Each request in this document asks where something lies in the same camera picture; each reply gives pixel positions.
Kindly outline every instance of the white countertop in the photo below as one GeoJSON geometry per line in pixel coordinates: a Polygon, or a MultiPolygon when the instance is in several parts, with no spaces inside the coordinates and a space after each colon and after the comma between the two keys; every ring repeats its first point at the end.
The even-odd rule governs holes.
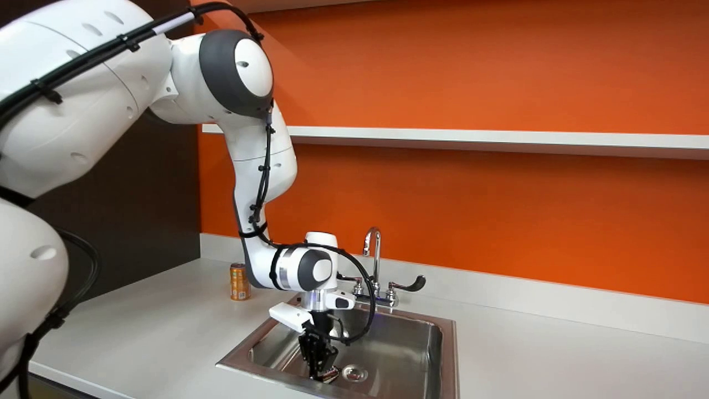
{"type": "MultiPolygon", "coordinates": [[[[229,298],[229,263],[198,259],[78,306],[30,371],[99,398],[312,398],[214,365],[293,293],[229,298]]],[[[401,294],[457,323],[460,397],[707,398],[709,345],[401,294]]]]}

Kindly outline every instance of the can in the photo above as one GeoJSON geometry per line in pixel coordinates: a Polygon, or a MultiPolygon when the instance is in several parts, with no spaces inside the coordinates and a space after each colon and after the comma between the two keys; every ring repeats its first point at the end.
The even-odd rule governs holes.
{"type": "Polygon", "coordinates": [[[251,285],[246,277],[246,265],[244,263],[232,263],[229,268],[229,274],[231,274],[231,299],[249,299],[251,297],[251,285]]]}

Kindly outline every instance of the wall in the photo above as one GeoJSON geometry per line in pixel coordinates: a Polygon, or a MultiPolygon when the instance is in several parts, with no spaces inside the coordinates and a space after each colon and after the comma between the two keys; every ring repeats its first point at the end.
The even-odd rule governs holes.
{"type": "MultiPolygon", "coordinates": [[[[187,5],[186,0],[133,1],[153,16],[187,5]]],[[[0,26],[51,2],[3,2],[0,26]]],[[[171,36],[189,34],[185,26],[171,36]]],[[[101,253],[104,268],[84,299],[199,257],[196,147],[193,126],[143,116],[89,173],[30,206],[44,220],[89,240],[101,253]]],[[[69,277],[63,297],[74,293],[89,272],[86,255],[72,245],[67,248],[69,277]]]]}
{"type": "MultiPolygon", "coordinates": [[[[235,26],[224,13],[214,26],[235,26]]],[[[290,125],[706,134],[704,1],[378,1],[255,14],[290,125]]],[[[202,231],[236,235],[223,137],[202,231]]],[[[709,163],[296,146],[272,236],[709,303],[709,163]]]]}

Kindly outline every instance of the shelf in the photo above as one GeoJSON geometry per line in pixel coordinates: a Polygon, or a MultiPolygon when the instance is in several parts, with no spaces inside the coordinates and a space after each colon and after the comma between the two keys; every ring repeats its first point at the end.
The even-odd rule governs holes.
{"type": "MultiPolygon", "coordinates": [[[[709,159],[709,136],[289,126],[294,143],[640,158],[709,159]]],[[[215,124],[204,133],[222,133],[215,124]]]]}

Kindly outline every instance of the stainless steel sink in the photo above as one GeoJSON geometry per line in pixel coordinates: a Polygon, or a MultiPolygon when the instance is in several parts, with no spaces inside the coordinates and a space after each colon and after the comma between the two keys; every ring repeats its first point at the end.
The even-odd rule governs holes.
{"type": "MultiPolygon", "coordinates": [[[[335,312],[356,334],[368,307],[335,312]]],[[[343,372],[330,384],[308,379],[298,334],[268,319],[234,348],[217,367],[234,369],[324,398],[455,399],[458,361],[455,322],[393,309],[379,309],[368,335],[340,350],[335,365],[343,372]]]]}

